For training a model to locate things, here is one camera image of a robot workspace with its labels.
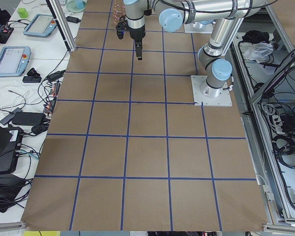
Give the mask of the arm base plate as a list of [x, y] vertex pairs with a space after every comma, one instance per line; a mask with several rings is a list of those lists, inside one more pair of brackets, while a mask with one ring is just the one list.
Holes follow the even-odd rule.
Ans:
[[195, 106], [231, 107], [233, 105], [227, 82], [222, 88], [215, 89], [207, 84], [207, 76], [192, 75], [191, 85]]

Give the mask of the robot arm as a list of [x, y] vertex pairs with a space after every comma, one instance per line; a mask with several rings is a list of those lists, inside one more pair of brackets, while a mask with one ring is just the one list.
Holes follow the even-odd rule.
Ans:
[[142, 49], [142, 39], [146, 35], [145, 15], [151, 13], [149, 0], [124, 0], [126, 11], [126, 30], [135, 41], [136, 49]]
[[186, 81], [172, 80], [174, 75], [186, 74], [185, 65], [190, 57], [180, 56], [178, 48], [184, 44], [184, 37], [180, 34], [173, 39], [170, 33], [175, 33], [182, 25], [191, 23], [204, 24], [206, 21], [215, 22], [211, 34], [197, 34], [188, 37], [188, 44], [195, 45], [200, 41], [200, 49], [195, 52], [202, 65], [202, 70], [208, 74], [205, 88], [212, 95], [221, 91], [223, 81], [218, 80], [212, 72], [213, 64], [222, 58], [224, 50], [229, 48], [242, 19], [255, 14], [264, 6], [263, 0], [126, 0], [124, 2], [130, 36], [136, 43], [136, 48], [142, 48], [145, 36], [145, 16], [154, 12], [159, 24], [165, 31], [165, 44], [171, 45], [165, 55], [165, 73], [167, 80], [167, 99], [173, 101], [174, 92], [179, 88], [186, 88]]

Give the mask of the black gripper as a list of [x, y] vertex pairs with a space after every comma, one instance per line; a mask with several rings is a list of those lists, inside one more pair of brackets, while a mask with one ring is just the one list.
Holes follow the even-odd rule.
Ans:
[[143, 43], [142, 40], [146, 35], [146, 27], [142, 26], [138, 29], [130, 28], [129, 30], [130, 37], [135, 41], [135, 51], [136, 51], [136, 57], [138, 60], [142, 60], [142, 49], [143, 49]]

